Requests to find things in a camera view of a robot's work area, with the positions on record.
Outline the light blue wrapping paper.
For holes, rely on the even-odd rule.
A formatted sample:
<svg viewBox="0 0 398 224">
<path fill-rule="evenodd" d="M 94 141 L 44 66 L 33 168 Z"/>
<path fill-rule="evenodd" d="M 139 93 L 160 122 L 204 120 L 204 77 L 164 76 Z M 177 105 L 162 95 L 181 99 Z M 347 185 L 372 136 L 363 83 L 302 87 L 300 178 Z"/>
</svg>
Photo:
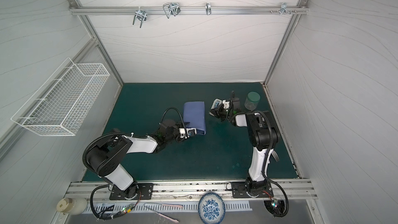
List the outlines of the light blue wrapping paper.
<svg viewBox="0 0 398 224">
<path fill-rule="evenodd" d="M 187 128 L 195 128 L 197 135 L 205 135 L 205 102 L 186 102 L 183 105 L 183 121 Z"/>
</svg>

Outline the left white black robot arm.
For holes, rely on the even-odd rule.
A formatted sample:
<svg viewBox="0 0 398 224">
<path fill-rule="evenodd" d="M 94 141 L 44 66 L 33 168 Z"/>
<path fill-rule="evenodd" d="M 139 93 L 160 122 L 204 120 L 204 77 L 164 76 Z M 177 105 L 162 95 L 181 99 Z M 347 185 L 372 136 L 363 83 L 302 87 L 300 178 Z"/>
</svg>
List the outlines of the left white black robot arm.
<svg viewBox="0 0 398 224">
<path fill-rule="evenodd" d="M 136 180 L 121 165 L 129 153 L 157 153 L 171 141 L 182 142 L 197 135 L 196 128 L 188 128 L 188 122 L 161 119 L 159 127 L 146 136 L 123 133 L 118 130 L 105 134 L 91 142 L 83 152 L 83 164 L 104 181 L 113 185 L 125 199 L 134 198 L 139 191 Z"/>
</svg>

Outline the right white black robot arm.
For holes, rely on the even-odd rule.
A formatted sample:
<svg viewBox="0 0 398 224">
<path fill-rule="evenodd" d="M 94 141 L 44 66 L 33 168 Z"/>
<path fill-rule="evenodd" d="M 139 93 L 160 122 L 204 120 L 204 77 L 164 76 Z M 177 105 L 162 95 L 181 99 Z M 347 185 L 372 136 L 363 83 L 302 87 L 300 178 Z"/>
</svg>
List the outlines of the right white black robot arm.
<svg viewBox="0 0 398 224">
<path fill-rule="evenodd" d="M 262 193 L 273 196 L 272 181 L 267 176 L 267 169 L 281 137 L 278 127 L 271 123 L 271 113 L 257 110 L 260 99 L 259 93 L 248 93 L 242 109 L 239 98 L 235 97 L 235 92 L 231 92 L 228 100 L 215 99 L 209 111 L 210 115 L 221 121 L 226 120 L 233 126 L 247 128 L 253 147 L 249 176 L 242 187 L 233 188 L 233 191 L 244 190 L 252 198 L 259 197 Z"/>
</svg>

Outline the green lid clear jar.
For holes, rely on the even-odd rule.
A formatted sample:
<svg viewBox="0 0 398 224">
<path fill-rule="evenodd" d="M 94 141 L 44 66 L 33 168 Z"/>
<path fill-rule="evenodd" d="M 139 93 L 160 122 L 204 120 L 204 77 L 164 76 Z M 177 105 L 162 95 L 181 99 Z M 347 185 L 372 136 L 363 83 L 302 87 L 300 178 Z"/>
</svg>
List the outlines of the green lid clear jar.
<svg viewBox="0 0 398 224">
<path fill-rule="evenodd" d="M 261 96 L 259 93 L 254 92 L 254 91 L 249 92 L 247 94 L 247 97 L 245 100 L 245 104 L 244 104 L 245 108 L 249 111 L 254 111 L 257 108 L 258 103 L 260 102 L 260 99 L 261 99 Z"/>
</svg>

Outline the green table mat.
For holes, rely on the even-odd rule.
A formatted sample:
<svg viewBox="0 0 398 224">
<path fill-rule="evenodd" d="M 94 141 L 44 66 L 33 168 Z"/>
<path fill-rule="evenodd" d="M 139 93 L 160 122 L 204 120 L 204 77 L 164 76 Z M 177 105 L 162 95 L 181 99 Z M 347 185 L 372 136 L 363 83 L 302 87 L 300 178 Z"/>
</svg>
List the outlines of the green table mat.
<svg viewBox="0 0 398 224">
<path fill-rule="evenodd" d="M 270 109 L 260 83 L 125 84 L 105 127 L 144 136 L 155 131 L 161 118 L 179 120 L 186 102 L 203 101 L 210 109 L 215 99 L 231 93 L 244 102 L 249 92 L 260 94 L 258 109 Z M 136 180 L 245 179 L 253 148 L 245 127 L 207 115 L 206 134 L 171 142 L 155 154 L 130 153 L 122 166 Z"/>
</svg>

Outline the blue white patterned plate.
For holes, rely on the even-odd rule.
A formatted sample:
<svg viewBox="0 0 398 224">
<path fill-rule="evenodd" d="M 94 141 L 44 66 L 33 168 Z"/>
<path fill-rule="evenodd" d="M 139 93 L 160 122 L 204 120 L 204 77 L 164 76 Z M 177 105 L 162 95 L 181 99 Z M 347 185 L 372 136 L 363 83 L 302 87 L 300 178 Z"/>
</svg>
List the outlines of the blue white patterned plate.
<svg viewBox="0 0 398 224">
<path fill-rule="evenodd" d="M 204 194 L 198 204 L 198 214 L 204 224 L 220 224 L 226 214 L 226 206 L 218 194 Z"/>
</svg>

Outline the black round fan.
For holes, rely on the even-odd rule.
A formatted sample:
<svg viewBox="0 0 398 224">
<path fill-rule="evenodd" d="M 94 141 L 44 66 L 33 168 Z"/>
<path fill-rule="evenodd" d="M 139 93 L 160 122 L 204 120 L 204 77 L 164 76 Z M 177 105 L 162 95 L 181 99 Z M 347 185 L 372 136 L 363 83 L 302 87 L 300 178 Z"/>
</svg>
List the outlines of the black round fan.
<svg viewBox="0 0 398 224">
<path fill-rule="evenodd" d="M 285 201 L 282 200 L 274 199 L 264 201 L 264 206 L 274 217 L 284 217 L 289 211 L 289 203 L 286 204 Z"/>
</svg>

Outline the metal hook clamp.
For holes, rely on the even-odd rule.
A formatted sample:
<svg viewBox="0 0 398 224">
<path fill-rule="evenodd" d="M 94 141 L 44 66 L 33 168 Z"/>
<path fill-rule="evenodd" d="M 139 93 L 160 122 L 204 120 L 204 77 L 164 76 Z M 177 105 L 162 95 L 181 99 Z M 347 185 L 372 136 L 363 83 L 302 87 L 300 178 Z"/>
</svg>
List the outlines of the metal hook clamp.
<svg viewBox="0 0 398 224">
<path fill-rule="evenodd" d="M 135 12 L 134 18 L 133 18 L 133 25 L 135 23 L 140 23 L 140 28 L 142 28 L 143 23 L 147 20 L 147 13 L 140 8 Z"/>
<path fill-rule="evenodd" d="M 166 3 L 163 5 L 163 10 L 165 12 L 166 17 L 169 19 L 171 16 L 177 16 L 180 12 L 180 6 L 178 3 Z"/>
</svg>

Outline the left metal hook clamp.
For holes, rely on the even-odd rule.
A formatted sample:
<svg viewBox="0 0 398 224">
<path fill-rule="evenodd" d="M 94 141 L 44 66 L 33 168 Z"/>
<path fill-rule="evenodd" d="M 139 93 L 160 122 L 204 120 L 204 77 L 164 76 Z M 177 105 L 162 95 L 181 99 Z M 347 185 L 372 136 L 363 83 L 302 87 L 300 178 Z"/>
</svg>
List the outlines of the left metal hook clamp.
<svg viewBox="0 0 398 224">
<path fill-rule="evenodd" d="M 140 23 L 140 28 L 142 28 L 143 23 L 147 20 L 147 13 L 140 8 L 135 12 L 134 18 L 133 18 L 133 25 L 135 23 Z"/>
</svg>

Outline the white round container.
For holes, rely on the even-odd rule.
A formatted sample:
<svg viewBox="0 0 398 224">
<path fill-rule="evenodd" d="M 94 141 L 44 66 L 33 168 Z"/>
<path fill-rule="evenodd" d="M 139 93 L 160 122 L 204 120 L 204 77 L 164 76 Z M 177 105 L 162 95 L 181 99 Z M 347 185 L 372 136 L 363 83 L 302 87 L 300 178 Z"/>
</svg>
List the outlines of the white round container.
<svg viewBox="0 0 398 224">
<path fill-rule="evenodd" d="M 63 198 L 57 206 L 57 212 L 69 214 L 69 215 L 80 215 L 87 208 L 88 202 L 84 198 Z"/>
</svg>

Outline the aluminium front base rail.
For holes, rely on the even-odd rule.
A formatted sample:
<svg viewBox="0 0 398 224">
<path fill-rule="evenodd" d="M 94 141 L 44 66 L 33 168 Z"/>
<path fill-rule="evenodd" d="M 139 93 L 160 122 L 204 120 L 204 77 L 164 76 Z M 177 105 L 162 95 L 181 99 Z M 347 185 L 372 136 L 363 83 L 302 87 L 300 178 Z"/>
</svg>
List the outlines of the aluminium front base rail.
<svg viewBox="0 0 398 224">
<path fill-rule="evenodd" d="M 309 200 L 318 199 L 317 193 L 310 179 L 275 179 L 282 189 L 271 185 L 274 197 L 271 198 L 240 198 L 232 197 L 231 183 L 234 181 L 244 182 L 244 180 L 144 180 L 139 183 L 152 183 L 153 192 L 150 200 L 143 202 L 171 202 L 171 201 L 198 201 L 202 195 L 214 192 L 221 196 L 223 200 L 283 200 L 287 196 L 289 200 Z M 115 202 L 110 200 L 111 187 L 99 189 L 94 193 L 93 202 L 105 203 Z M 132 202 L 134 200 L 121 200 L 119 202 Z"/>
</svg>

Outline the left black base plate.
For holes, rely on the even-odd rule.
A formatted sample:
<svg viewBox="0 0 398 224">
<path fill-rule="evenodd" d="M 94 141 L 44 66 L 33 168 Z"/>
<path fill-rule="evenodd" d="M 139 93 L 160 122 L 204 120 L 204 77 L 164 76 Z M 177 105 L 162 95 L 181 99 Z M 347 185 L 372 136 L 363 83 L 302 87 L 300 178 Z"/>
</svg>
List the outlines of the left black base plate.
<svg viewBox="0 0 398 224">
<path fill-rule="evenodd" d="M 153 192 L 152 183 L 138 183 L 134 181 L 127 189 L 121 190 L 116 185 L 113 185 L 110 200 L 121 201 L 121 200 L 150 200 Z"/>
</svg>

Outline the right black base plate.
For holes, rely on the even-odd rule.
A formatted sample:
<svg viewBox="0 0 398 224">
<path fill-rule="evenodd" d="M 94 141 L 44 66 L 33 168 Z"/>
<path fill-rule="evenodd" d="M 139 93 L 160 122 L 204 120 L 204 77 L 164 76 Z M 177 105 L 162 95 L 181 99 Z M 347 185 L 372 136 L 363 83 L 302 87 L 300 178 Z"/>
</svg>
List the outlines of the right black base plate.
<svg viewBox="0 0 398 224">
<path fill-rule="evenodd" d="M 231 183 L 232 197 L 240 198 L 273 198 L 273 190 L 269 181 L 234 181 Z"/>
</svg>

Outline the right metal bracket clamp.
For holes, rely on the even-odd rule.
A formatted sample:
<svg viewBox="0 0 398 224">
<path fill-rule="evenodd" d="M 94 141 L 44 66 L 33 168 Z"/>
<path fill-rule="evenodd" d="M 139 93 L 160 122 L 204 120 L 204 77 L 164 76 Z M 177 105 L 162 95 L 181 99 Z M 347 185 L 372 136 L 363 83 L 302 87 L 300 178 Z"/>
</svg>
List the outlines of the right metal bracket clamp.
<svg viewBox="0 0 398 224">
<path fill-rule="evenodd" d="M 294 14 L 296 14 L 296 10 L 288 9 L 288 6 L 286 3 L 282 3 L 279 9 L 270 10 L 269 12 L 271 14 L 279 14 L 279 15 L 294 15 Z"/>
</svg>

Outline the aluminium top cross rail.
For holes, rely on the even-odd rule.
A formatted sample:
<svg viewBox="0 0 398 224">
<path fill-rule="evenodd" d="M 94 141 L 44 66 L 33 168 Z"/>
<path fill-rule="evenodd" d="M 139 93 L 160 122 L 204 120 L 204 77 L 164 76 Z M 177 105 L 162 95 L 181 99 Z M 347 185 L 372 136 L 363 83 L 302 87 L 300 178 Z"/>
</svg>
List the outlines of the aluminium top cross rail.
<svg viewBox="0 0 398 224">
<path fill-rule="evenodd" d="M 162 6 L 152 7 L 77 7 L 69 11 L 75 16 L 108 16 L 127 15 L 133 16 L 138 9 L 147 13 L 148 16 L 164 16 Z M 277 10 L 278 6 L 214 6 L 211 5 L 211 15 L 271 15 L 270 10 Z M 206 16 L 205 6 L 180 6 L 180 16 Z M 288 6 L 288 9 L 296 10 L 296 15 L 307 14 L 308 7 Z"/>
</svg>

